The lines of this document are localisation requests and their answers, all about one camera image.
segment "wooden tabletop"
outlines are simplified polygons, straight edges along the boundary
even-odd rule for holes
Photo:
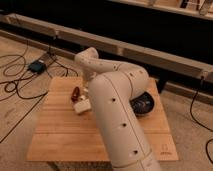
[[[70,100],[81,77],[53,78],[27,154],[28,161],[109,161],[92,112],[77,115]],[[158,160],[178,160],[154,79],[147,90],[154,109],[138,119]]]

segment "power strip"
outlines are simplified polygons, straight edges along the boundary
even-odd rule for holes
[[[28,66],[28,70],[30,70],[33,73],[41,74],[56,60],[57,58],[54,54],[46,52],[39,59],[33,61]]]

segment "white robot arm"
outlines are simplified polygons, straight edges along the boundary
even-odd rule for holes
[[[147,88],[140,66],[98,59],[94,48],[75,56],[89,82],[89,100],[114,171],[160,171],[129,101]]]

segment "small object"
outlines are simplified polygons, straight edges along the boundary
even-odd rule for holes
[[[89,93],[88,88],[84,87],[83,92],[84,92],[84,95],[86,95],[88,97],[88,93]]]
[[[145,92],[141,96],[130,101],[132,109],[137,117],[144,116],[154,107],[152,96]]]
[[[81,96],[79,97],[79,101],[82,101],[82,100],[86,100],[86,96],[85,96],[85,95],[81,95]]]
[[[44,53],[39,59],[33,61],[28,66],[28,70],[30,70],[33,73],[41,74],[56,60],[57,58],[55,55]]]
[[[80,89],[79,89],[79,87],[75,87],[72,92],[72,96],[71,96],[71,100],[73,103],[78,101],[79,95],[80,95]]]
[[[89,99],[79,101],[73,105],[75,112],[80,115],[83,112],[91,110],[91,104]]]

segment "screw hole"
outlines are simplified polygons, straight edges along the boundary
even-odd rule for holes
[[[134,157],[135,155],[137,155],[138,154],[138,150],[134,150],[134,151],[132,151],[130,154],[129,154],[129,156],[130,157]]]
[[[121,126],[122,126],[122,127],[126,127],[127,124],[126,124],[126,123],[122,123]]]
[[[138,150],[133,151],[133,154],[135,155],[138,154]]]
[[[116,101],[116,99],[115,99],[115,98],[112,98],[112,99],[111,99],[111,101],[112,101],[112,102],[115,102],[115,101]]]

